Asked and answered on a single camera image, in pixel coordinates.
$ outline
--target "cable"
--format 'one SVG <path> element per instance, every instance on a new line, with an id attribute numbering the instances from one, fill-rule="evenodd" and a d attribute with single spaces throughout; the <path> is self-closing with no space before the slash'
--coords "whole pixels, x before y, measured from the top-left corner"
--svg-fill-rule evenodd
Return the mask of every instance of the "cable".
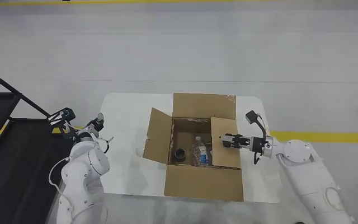
<path id="1" fill-rule="evenodd" d="M 66 199 L 66 200 L 68 201 L 68 204 L 69 204 L 69 206 L 70 206 L 70 211 L 71 211 L 71 218 L 73 218 L 73 206 L 72 206 L 71 201 L 69 200 L 69 198 L 67 198 L 66 195 L 64 195 L 64 194 L 61 192 L 60 188 L 59 188 L 56 184 L 54 184 L 54 183 L 51 181 L 51 174 L 52 174 L 52 171 L 54 170 L 54 168 L 55 168 L 58 164 L 60 164 L 62 161 L 67 160 L 67 159 L 69 159 L 69 158 L 71 158 L 71 157 L 72 157 L 72 156 L 68 156 L 68 157 L 66 157 L 66 158 L 63 158 L 62 160 L 58 161 L 58 162 L 51 168 L 50 173 L 49 173 L 49 183 L 50 183 L 52 186 L 55 186 L 55 188 L 56 188 L 56 190 L 58 191 L 58 193 L 59 193 L 64 199 Z"/>
<path id="2" fill-rule="evenodd" d="M 257 158 L 257 152 L 255 152 L 255 154 L 253 155 L 253 164 L 257 164 L 257 162 L 259 162 L 260 158 Z"/>
<path id="3" fill-rule="evenodd" d="M 65 122 L 66 122 L 66 124 L 67 124 L 68 126 L 70 126 L 71 128 L 73 128 L 73 129 L 75 129 L 75 130 L 84 130 L 84 128 L 83 128 L 83 129 L 81 129 L 81 128 L 76 128 L 76 127 L 70 125 L 66 120 L 65 120 Z"/>
<path id="4" fill-rule="evenodd" d="M 97 141 L 97 138 L 95 136 L 95 134 L 93 134 L 92 132 L 89 132 L 89 131 L 85 131 L 86 133 L 90 134 L 91 138 L 93 139 L 93 141 L 98 144 L 98 141 Z"/>
<path id="5" fill-rule="evenodd" d="M 105 151 L 105 154 L 108 152 L 108 150 L 110 149 L 110 142 L 112 141 L 114 137 L 110 138 L 109 140 L 105 140 L 104 138 L 98 138 L 99 140 L 105 141 L 107 143 L 107 148 Z"/>
<path id="6" fill-rule="evenodd" d="M 262 116 L 261 116 L 260 114 L 258 114 L 258 117 L 261 118 L 262 123 L 263 123 L 263 128 L 265 129 L 265 132 L 267 133 L 266 126 L 265 126 L 265 122 L 263 121 Z"/>
<path id="7" fill-rule="evenodd" d="M 72 221 L 71 221 L 71 223 L 70 224 L 73 224 L 73 221 L 77 218 L 77 216 L 79 216 L 80 214 L 82 214 L 83 212 L 85 212 L 85 211 L 87 211 L 87 210 L 89 210 L 90 208 L 93 208 L 94 206 L 96 206 L 96 205 L 99 205 L 99 204 L 101 204 L 101 205 L 103 205 L 105 208 L 106 208 L 106 220 L 105 220 L 105 224 L 107 223 L 107 219 L 108 219 L 108 208 L 107 208 L 107 206 L 105 205 L 105 204 L 103 204 L 103 203 L 95 203 L 95 204 L 91 204 L 90 206 L 88 206 L 87 208 L 85 208 L 84 210 L 82 210 L 82 211 L 80 211 L 80 212 L 78 212 L 73 218 L 72 218 Z"/>

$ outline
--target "table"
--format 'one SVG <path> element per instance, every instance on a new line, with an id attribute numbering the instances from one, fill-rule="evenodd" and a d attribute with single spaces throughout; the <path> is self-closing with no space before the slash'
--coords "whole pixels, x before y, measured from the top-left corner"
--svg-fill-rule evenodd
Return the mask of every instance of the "table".
<path id="1" fill-rule="evenodd" d="M 172 115 L 172 94 L 108 94 L 102 104 L 105 127 L 101 137 L 114 136 L 107 153 L 111 170 L 101 177 L 105 193 L 164 197 L 166 165 L 138 156 L 147 138 L 150 111 L 156 108 Z M 260 113 L 267 132 L 269 126 L 260 99 L 237 96 L 237 127 L 244 136 L 261 136 L 256 125 L 250 125 L 245 114 L 250 110 Z M 279 202 L 283 189 L 279 164 L 262 158 L 253 164 L 253 153 L 242 149 L 241 165 L 245 202 Z"/>

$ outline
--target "yellow floor line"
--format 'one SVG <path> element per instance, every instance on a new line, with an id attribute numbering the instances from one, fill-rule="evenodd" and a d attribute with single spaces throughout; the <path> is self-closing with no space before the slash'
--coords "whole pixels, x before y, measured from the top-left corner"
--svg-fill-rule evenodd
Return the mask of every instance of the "yellow floor line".
<path id="1" fill-rule="evenodd" d="M 60 4 L 129 4 L 129 3 L 190 3 L 190 2 L 275 2 L 275 0 L 104 0 L 54 2 L 1 2 L 0 6 L 38 6 Z"/>
<path id="2" fill-rule="evenodd" d="M 53 134 L 61 134 L 60 129 L 54 128 Z M 271 135 L 276 137 L 280 142 L 286 142 L 291 139 L 299 139 L 304 142 L 321 142 L 321 143 L 358 143 L 358 133 L 343 132 L 277 132 L 270 131 Z"/>

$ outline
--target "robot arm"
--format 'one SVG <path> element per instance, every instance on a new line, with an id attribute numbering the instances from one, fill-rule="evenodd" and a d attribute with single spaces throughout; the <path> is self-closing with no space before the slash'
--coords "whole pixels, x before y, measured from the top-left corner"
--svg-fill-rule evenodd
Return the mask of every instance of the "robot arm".
<path id="1" fill-rule="evenodd" d="M 65 108 L 50 117 L 49 123 L 58 127 L 62 135 L 73 141 L 70 156 L 63 160 L 68 163 L 62 168 L 61 176 L 65 184 L 64 192 L 50 180 L 53 168 L 49 174 L 49 182 L 55 185 L 61 197 L 57 214 L 57 223 L 100 223 L 104 190 L 100 177 L 110 170 L 110 164 L 105 153 L 109 149 L 110 140 L 99 138 L 99 131 L 103 128 L 104 118 L 100 113 L 98 117 L 90 121 L 83 129 L 71 126 L 70 120 L 74 119 L 72 109 Z M 107 142 L 104 152 L 98 144 L 98 139 Z"/>
<path id="2" fill-rule="evenodd" d="M 256 123 L 257 117 L 247 119 Z M 261 156 L 277 158 L 288 177 L 295 194 L 305 205 L 317 224 L 351 224 L 352 218 L 343 208 L 338 190 L 331 174 L 310 143 L 291 140 L 280 143 L 275 137 L 244 137 L 226 134 L 221 136 L 225 147 L 247 148 Z"/>

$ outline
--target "concrete floor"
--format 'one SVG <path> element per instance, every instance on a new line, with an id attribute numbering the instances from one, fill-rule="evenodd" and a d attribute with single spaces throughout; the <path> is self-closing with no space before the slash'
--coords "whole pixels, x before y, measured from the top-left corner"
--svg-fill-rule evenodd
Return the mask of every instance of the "concrete floor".
<path id="1" fill-rule="evenodd" d="M 357 40 L 354 1 L 0 7 L 0 74 L 75 125 L 110 92 L 212 92 L 259 97 L 271 130 L 358 132 Z M 358 220 L 356 146 L 314 144 Z M 312 223 L 287 186 L 279 204 L 108 195 L 107 223 Z"/>

